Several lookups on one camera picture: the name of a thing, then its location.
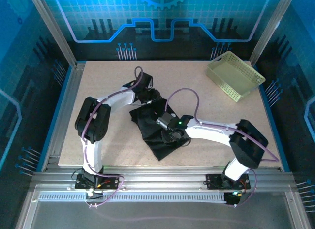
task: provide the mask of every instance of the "basket handle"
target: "basket handle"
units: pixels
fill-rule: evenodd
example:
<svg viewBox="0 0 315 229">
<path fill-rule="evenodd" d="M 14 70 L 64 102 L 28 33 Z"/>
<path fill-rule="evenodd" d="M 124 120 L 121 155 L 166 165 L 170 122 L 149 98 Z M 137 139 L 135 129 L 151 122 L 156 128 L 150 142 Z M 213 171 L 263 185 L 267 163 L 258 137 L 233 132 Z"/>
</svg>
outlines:
<svg viewBox="0 0 315 229">
<path fill-rule="evenodd" d="M 212 62 L 216 62 L 216 61 L 221 60 L 221 58 L 223 57 L 223 55 L 224 55 L 225 53 L 222 53 L 220 56 L 218 56 L 218 57 L 212 59 L 211 61 L 212 61 Z"/>
</svg>

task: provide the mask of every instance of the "beige tabletop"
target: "beige tabletop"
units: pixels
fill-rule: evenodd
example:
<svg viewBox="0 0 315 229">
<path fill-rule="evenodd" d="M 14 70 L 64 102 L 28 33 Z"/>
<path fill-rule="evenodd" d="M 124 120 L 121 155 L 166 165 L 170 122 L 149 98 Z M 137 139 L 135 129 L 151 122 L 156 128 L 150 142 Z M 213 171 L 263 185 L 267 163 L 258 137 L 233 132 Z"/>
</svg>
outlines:
<svg viewBox="0 0 315 229">
<path fill-rule="evenodd" d="M 77 98 L 63 143 L 59 165 L 82 165 L 83 150 L 74 128 L 84 99 L 105 97 L 134 79 L 134 68 L 142 66 L 153 76 L 154 88 L 164 98 L 175 90 L 188 87 L 200 96 L 198 118 L 221 123 L 237 123 L 247 119 L 269 141 L 268 148 L 279 156 L 269 126 L 259 90 L 236 103 L 205 74 L 208 61 L 88 61 L 83 72 Z M 189 91 L 176 94 L 170 101 L 178 116 L 193 115 L 196 97 Z M 125 106 L 110 117 L 108 132 L 103 139 L 102 161 L 111 166 L 226 166 L 234 158 L 230 147 L 223 144 L 193 139 L 187 147 L 175 150 L 158 161 L 142 140 L 138 126 L 131 121 L 129 111 L 137 106 Z M 281 166 L 281 163 L 262 162 L 260 166 Z"/>
</svg>

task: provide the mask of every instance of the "black fabric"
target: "black fabric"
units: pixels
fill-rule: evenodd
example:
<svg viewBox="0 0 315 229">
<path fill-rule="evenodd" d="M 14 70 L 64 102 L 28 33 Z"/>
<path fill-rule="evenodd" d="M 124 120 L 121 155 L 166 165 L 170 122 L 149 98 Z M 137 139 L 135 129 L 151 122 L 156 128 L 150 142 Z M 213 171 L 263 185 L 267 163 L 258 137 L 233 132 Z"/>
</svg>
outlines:
<svg viewBox="0 0 315 229">
<path fill-rule="evenodd" d="M 142 139 L 159 161 L 189 141 L 189 139 L 181 139 L 172 143 L 163 142 L 162 131 L 164 129 L 156 123 L 156 120 L 164 113 L 165 105 L 166 100 L 161 99 L 130 112 L 131 120 L 137 124 L 141 131 Z M 167 112 L 174 113 L 169 106 Z"/>
</svg>

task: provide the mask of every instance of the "mounting plate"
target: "mounting plate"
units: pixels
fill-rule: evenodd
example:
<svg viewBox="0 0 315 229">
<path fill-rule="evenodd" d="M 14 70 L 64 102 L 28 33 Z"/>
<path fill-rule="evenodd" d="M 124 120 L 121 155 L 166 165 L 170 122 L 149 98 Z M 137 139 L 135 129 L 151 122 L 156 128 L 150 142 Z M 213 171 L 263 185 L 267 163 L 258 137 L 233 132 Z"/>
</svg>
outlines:
<svg viewBox="0 0 315 229">
<path fill-rule="evenodd" d="M 206 180 L 203 184 L 207 185 L 208 190 L 244 190 L 245 186 L 247 190 L 251 188 L 247 174 L 243 174 L 237 181 L 227 179 L 223 181 L 221 176 L 221 174 L 206 174 Z"/>
<path fill-rule="evenodd" d="M 99 177 L 99 187 L 96 186 L 96 189 L 117 189 L 119 185 L 119 178 L 118 177 Z M 87 185 L 87 179 L 83 177 L 82 174 L 78 174 L 75 189 L 80 190 L 88 190 L 91 186 Z"/>
</svg>

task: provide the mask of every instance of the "yellow plastic basket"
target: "yellow plastic basket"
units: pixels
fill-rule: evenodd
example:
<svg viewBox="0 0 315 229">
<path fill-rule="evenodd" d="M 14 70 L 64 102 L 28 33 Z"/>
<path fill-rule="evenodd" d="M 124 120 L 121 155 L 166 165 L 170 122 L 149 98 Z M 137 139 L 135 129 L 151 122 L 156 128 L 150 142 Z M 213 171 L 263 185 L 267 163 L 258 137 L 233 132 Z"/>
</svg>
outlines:
<svg viewBox="0 0 315 229">
<path fill-rule="evenodd" d="M 211 60 L 206 74 L 236 102 L 266 80 L 254 68 L 230 51 Z"/>
</svg>

